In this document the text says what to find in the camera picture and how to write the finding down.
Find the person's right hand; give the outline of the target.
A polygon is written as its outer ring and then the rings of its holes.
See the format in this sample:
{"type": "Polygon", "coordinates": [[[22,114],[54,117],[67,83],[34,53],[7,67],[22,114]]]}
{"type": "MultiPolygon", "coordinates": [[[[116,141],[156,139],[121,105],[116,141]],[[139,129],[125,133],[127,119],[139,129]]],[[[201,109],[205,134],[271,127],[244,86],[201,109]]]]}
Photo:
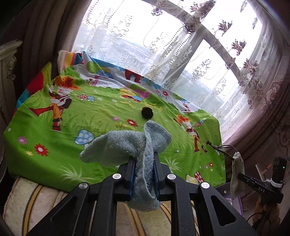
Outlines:
{"type": "Polygon", "coordinates": [[[277,203],[271,203],[264,196],[260,195],[252,217],[253,225],[262,224],[263,230],[274,230],[280,225],[280,207],[277,203]]]}

